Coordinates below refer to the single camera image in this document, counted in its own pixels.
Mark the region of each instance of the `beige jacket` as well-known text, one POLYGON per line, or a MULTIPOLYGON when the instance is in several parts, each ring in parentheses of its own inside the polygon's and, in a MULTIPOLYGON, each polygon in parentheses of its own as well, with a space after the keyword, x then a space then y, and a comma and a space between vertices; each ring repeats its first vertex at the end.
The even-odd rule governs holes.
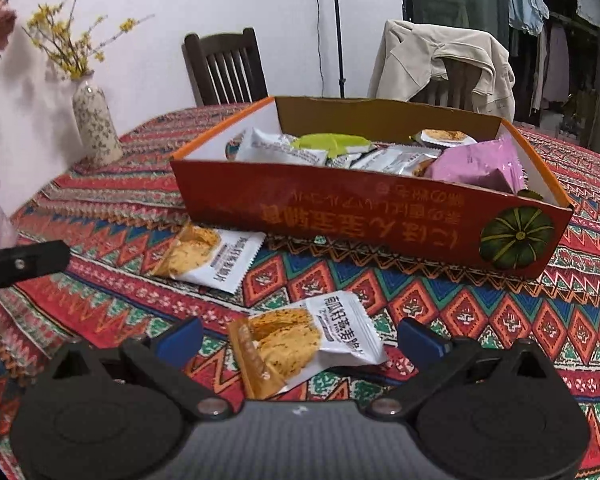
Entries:
POLYGON ((443 58, 482 69, 473 92, 474 109, 481 114, 513 120, 516 81, 509 53, 491 34, 468 28, 417 25, 389 20, 371 76, 369 97, 408 101, 431 79, 448 79, 443 58))

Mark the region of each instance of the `chair backrest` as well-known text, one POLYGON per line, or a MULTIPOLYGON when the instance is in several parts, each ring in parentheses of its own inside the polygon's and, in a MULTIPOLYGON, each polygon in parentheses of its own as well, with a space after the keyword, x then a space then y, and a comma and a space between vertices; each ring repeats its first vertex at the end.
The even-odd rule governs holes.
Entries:
POLYGON ((188 34, 184 47, 203 105, 249 103, 267 96, 256 33, 188 34))
POLYGON ((443 59, 443 62, 448 80, 432 79, 411 101, 473 112, 471 94, 480 81, 482 70, 455 59, 443 59))

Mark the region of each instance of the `patterned tablecloth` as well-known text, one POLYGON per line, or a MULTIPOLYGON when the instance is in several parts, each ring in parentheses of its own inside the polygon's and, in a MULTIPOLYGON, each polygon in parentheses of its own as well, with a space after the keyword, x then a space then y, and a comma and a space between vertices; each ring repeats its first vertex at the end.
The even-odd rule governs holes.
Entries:
MULTIPOLYGON (((10 422, 22 385, 68 338, 98 347, 158 335, 202 316, 205 340, 186 373, 235 406, 240 376, 226 324, 331 290, 354 291, 387 345, 379 367, 330 370, 284 399, 363 403, 407 380, 413 365, 395 348, 395 323, 413 316, 443 334, 488 347, 536 339, 577 398, 591 429, 579 476, 600 479, 600 156, 526 132, 572 197, 576 214, 538 282, 386 256, 374 248, 269 237, 234 296, 148 278, 187 220, 168 155, 239 106, 167 114, 123 137, 125 156, 93 173, 80 165, 45 186, 14 216, 23 244, 62 238, 73 257, 64 274, 0 291, 0 455, 14 464, 10 422)), ((18 475, 17 468, 12 468, 18 475)))

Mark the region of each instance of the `cardboard box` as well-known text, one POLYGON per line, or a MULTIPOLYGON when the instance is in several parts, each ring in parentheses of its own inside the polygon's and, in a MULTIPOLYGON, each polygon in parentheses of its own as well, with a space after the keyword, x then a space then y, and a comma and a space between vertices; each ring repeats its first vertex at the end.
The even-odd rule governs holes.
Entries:
POLYGON ((299 238, 350 238, 524 278, 542 273, 573 213, 557 179, 507 121, 398 101, 269 97, 182 147, 171 166, 196 222, 299 238), (511 135, 529 187, 544 200, 369 171, 228 161, 235 137, 251 126, 398 143, 424 128, 461 130, 478 141, 511 135))

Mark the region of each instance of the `cracker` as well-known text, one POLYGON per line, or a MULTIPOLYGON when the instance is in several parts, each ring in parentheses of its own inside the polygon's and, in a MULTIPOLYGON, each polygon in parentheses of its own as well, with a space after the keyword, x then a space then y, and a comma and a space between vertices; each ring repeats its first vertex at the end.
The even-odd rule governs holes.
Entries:
POLYGON ((424 172, 427 171, 427 168, 435 162, 435 158, 428 158, 427 160, 423 160, 419 162, 416 166, 415 170, 413 170, 413 176, 423 176, 424 172))
POLYGON ((424 130, 424 133, 436 140, 462 142, 466 139, 466 134, 464 132, 455 132, 452 130, 424 130))
POLYGON ((220 244, 220 235, 213 229, 206 229, 195 225, 188 225, 180 234, 181 242, 202 242, 208 245, 211 249, 216 248, 220 244))
POLYGON ((249 320, 249 326, 253 339, 259 341, 281 328, 312 322, 312 316, 305 308, 279 308, 253 317, 249 320))
POLYGON ((320 349, 320 331, 313 325, 298 324, 269 334, 258 352, 264 362, 286 381, 298 375, 320 349))
POLYGON ((197 269, 211 260, 212 248, 203 242, 181 242, 169 255, 169 274, 179 276, 197 269))

